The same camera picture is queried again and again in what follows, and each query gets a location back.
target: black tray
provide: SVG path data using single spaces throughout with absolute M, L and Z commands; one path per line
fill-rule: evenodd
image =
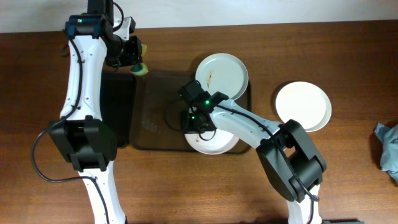
M 180 127 L 179 114 L 181 110 L 186 110 L 187 106 L 183 101 L 178 101 L 180 96 L 177 90 L 194 78 L 195 74 L 184 72 L 149 72 L 143 77 L 136 77 L 130 145 L 149 151 L 197 152 L 185 140 L 183 133 L 171 130 L 164 119 L 167 107 L 169 123 L 175 128 Z M 239 106 L 251 110 L 250 84 L 236 102 Z M 239 140 L 227 153 L 242 154 L 250 148 Z

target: wooden table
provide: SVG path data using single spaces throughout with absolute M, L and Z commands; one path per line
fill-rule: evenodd
M 240 58 L 253 112 L 278 120 L 278 86 L 312 82 L 330 97 L 330 123 L 310 133 L 326 160 L 325 220 L 398 223 L 398 189 L 382 172 L 377 122 L 398 120 L 398 21 L 140 29 L 150 70 L 192 71 L 206 56 Z M 30 164 L 34 138 L 62 109 L 69 59 L 61 32 L 0 35 L 0 223 L 93 223 L 82 182 L 50 184 Z M 48 136 L 37 160 L 53 178 L 76 175 Z M 254 150 L 242 156 L 118 151 L 119 200 L 129 223 L 251 223 L 288 217 Z

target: blue cloth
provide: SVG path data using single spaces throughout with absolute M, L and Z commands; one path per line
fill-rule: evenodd
M 398 125 L 390 129 L 378 123 L 374 133 L 383 143 L 381 170 L 387 171 L 398 184 Z

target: white plate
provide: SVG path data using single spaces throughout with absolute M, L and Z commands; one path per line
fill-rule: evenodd
M 204 139 L 211 139 L 213 134 L 213 131 L 207 131 L 201 134 L 201 136 Z M 228 152 L 239 141 L 239 138 L 235 135 L 220 129 L 217 129 L 216 134 L 209 141 L 200 139 L 199 134 L 185 134 L 185 139 L 192 148 L 198 152 L 209 155 L 217 155 Z
M 211 95 L 217 91 L 238 99 L 249 83 L 248 70 L 237 57 L 218 53 L 205 58 L 197 69 L 195 79 Z
M 323 128 L 331 117 L 331 103 L 324 91 L 314 84 L 293 82 L 276 96 L 275 107 L 280 119 L 293 119 L 307 131 Z

